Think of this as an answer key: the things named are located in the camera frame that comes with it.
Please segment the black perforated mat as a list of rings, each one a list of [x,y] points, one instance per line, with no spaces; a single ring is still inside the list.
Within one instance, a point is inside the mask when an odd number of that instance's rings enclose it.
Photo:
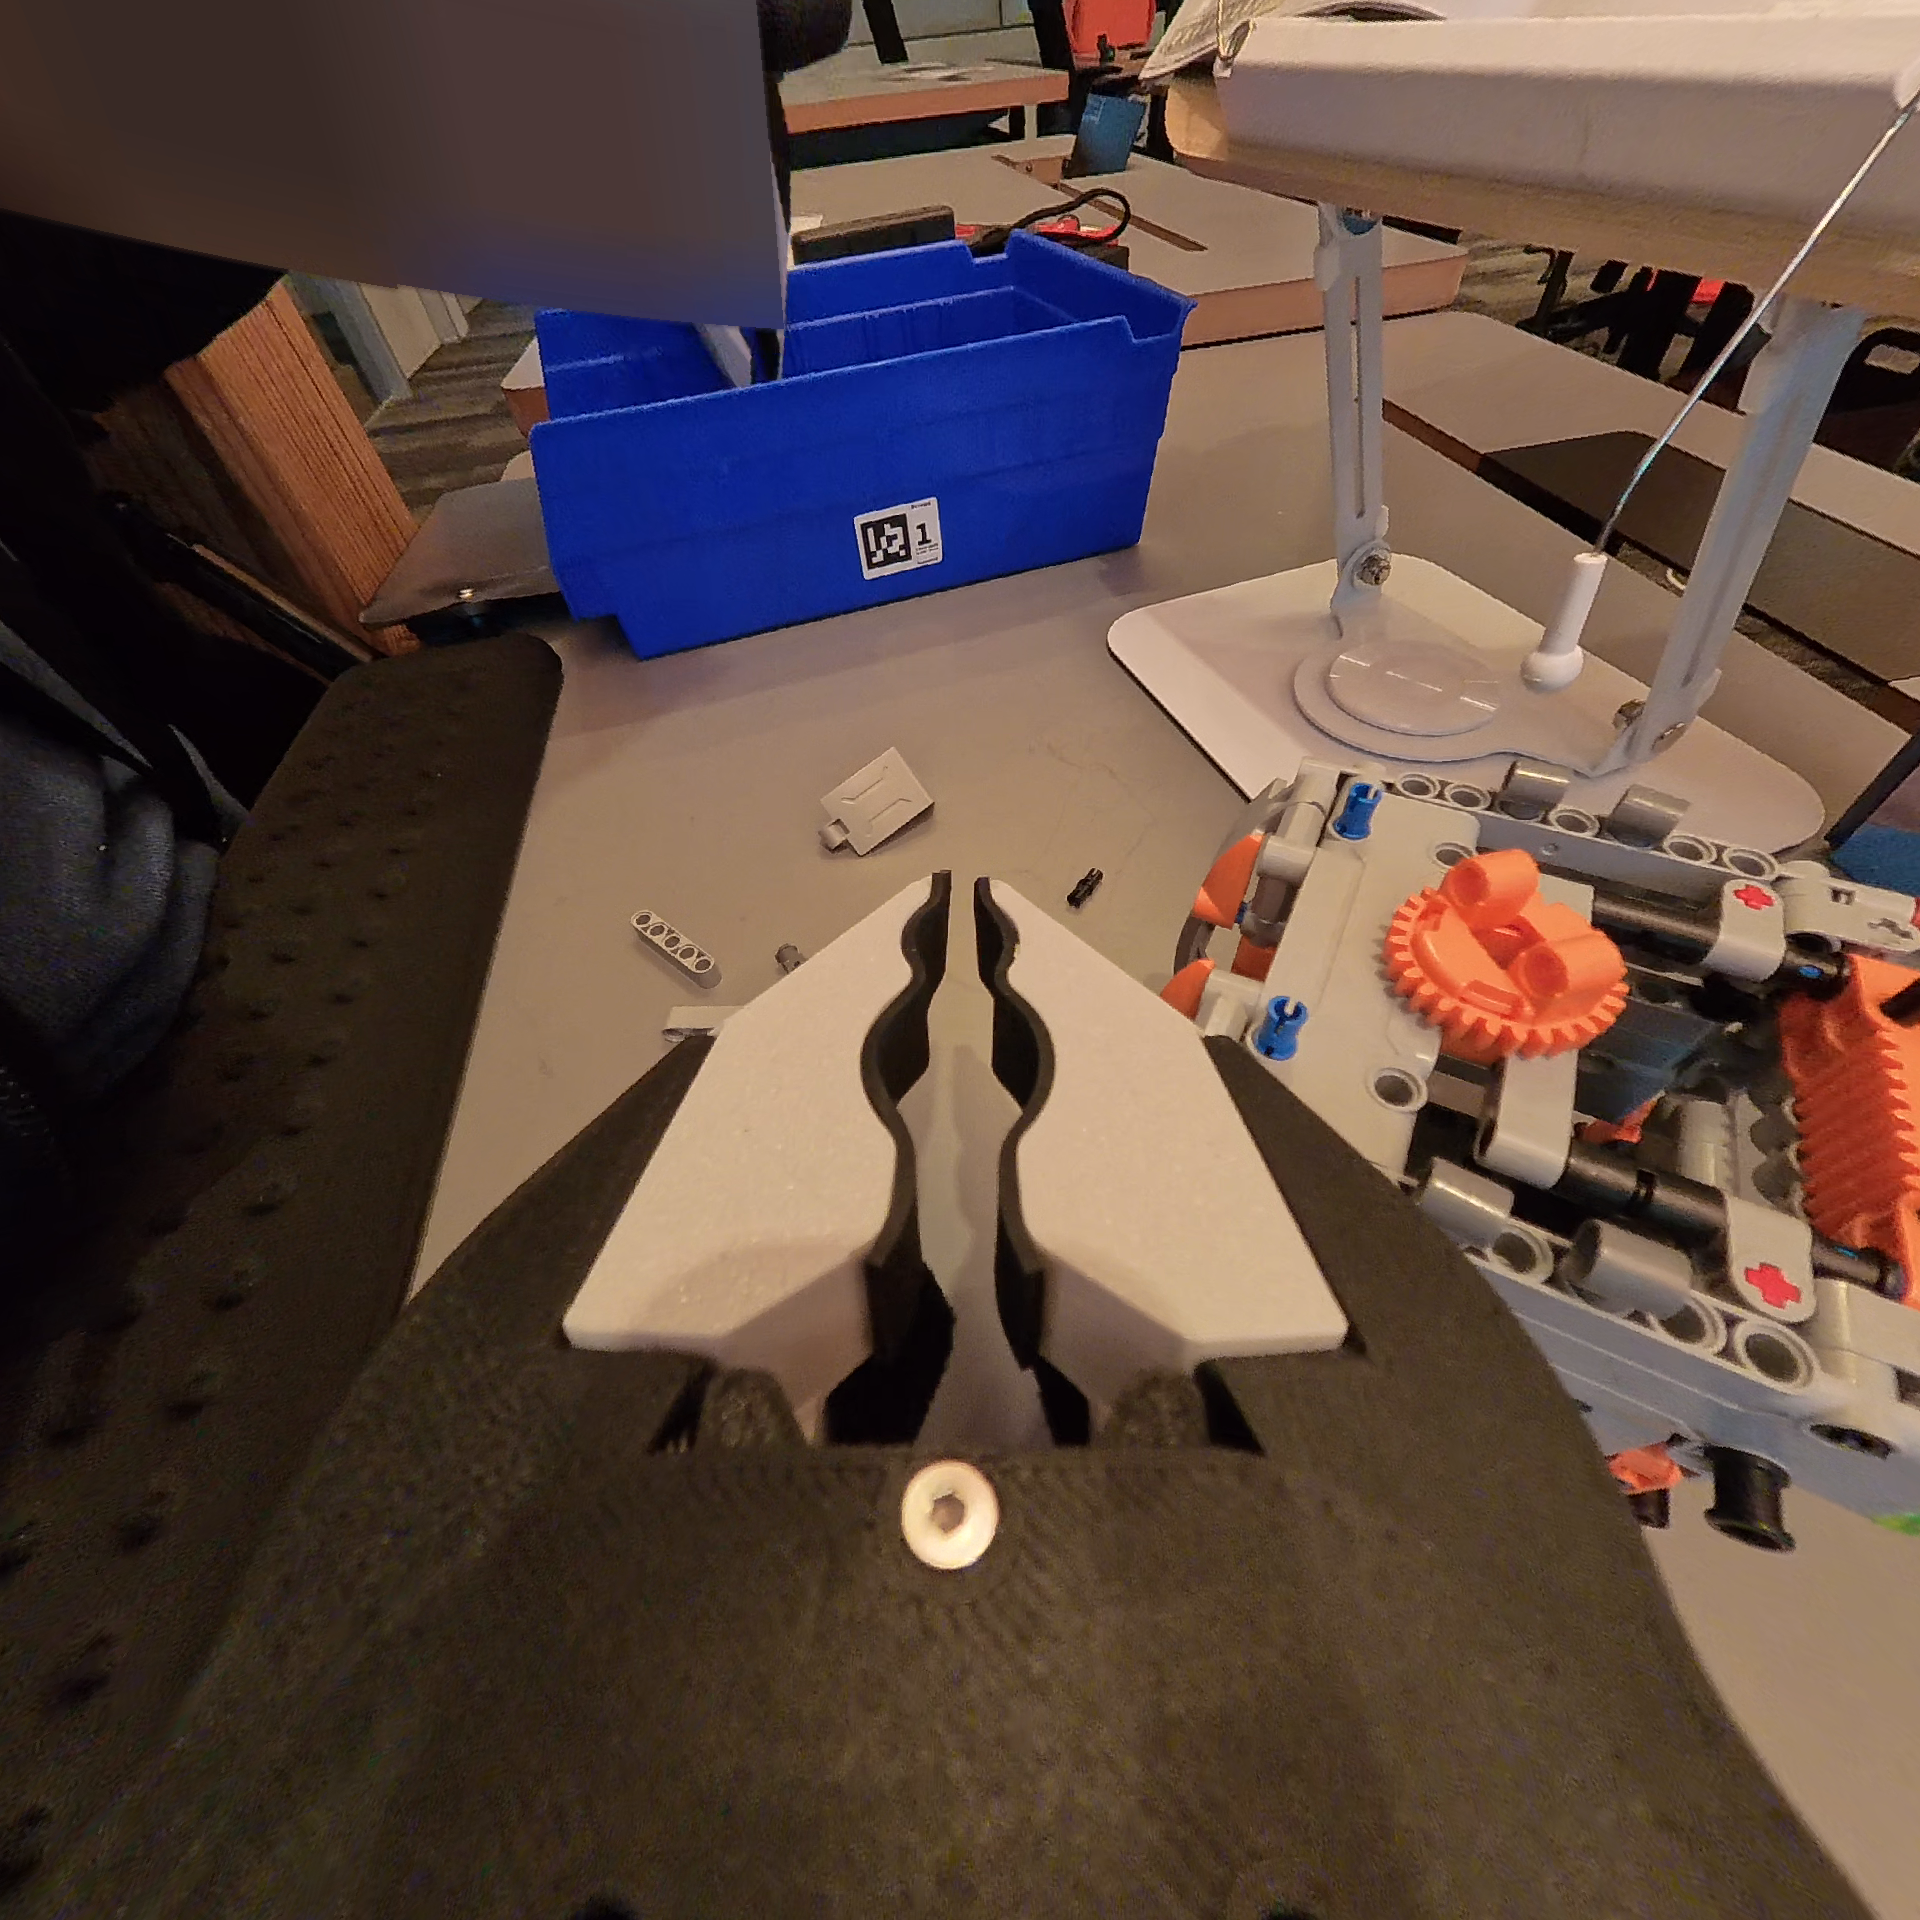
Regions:
[[[5,1916],[50,1910],[167,1737],[400,1311],[561,688],[530,632],[337,680],[88,1140],[75,1236],[5,1241]]]

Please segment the black flat case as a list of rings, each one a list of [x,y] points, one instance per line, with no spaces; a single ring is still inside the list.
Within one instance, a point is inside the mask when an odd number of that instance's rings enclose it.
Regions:
[[[790,270],[939,247],[952,240],[957,240],[957,213],[946,202],[865,213],[834,222],[798,214],[790,232]]]

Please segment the small grey curved panel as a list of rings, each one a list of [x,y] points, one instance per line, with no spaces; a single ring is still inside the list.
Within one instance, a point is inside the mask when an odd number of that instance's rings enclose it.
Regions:
[[[822,800],[829,852],[865,857],[930,813],[933,796],[899,750],[886,750]]]

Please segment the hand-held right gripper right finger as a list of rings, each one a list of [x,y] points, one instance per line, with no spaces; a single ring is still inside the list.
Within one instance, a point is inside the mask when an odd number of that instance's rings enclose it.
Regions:
[[[1331,1353],[1352,1325],[1197,1026],[1007,880],[975,887],[999,1150],[999,1322],[1048,1434],[1141,1375]]]

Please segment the white printed board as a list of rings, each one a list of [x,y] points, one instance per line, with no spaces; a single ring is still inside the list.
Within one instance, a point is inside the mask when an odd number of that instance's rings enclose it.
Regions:
[[[1182,1],[1141,69],[1160,82],[1198,65],[1231,65],[1253,28],[1271,15],[1307,21],[1442,21],[1459,5],[1446,1]]]

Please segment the wooden pillar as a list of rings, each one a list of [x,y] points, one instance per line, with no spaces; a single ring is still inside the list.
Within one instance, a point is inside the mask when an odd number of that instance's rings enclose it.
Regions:
[[[85,461],[104,488],[377,654],[419,646],[410,625],[360,620],[416,516],[283,284],[99,428]]]

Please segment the short grey beam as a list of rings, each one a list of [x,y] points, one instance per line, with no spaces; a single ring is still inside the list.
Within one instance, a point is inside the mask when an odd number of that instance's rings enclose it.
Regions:
[[[658,911],[649,906],[633,911],[631,929],[642,949],[667,962],[680,977],[699,991],[711,991],[723,980],[714,952]]]

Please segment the blue tagged parts bin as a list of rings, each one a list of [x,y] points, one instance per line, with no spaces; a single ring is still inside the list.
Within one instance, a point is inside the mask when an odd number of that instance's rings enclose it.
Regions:
[[[1193,303],[1017,232],[798,266],[778,380],[697,329],[546,309],[551,569],[635,655],[1138,542]]]

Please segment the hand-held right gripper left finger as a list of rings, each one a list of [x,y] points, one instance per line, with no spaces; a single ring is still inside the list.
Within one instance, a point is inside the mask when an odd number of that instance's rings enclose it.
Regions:
[[[919,1438],[954,1350],[901,1098],[929,1069],[954,877],[909,885],[699,1047],[566,1311],[571,1349],[769,1373],[838,1441]]]

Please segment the grey orange toy model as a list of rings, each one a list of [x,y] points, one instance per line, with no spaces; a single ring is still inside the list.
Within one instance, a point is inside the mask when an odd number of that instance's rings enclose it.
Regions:
[[[1248,800],[1163,998],[1507,1297],[1648,1526],[1710,1484],[1917,1535],[1917,895],[1631,786],[1605,813],[1305,759]]]

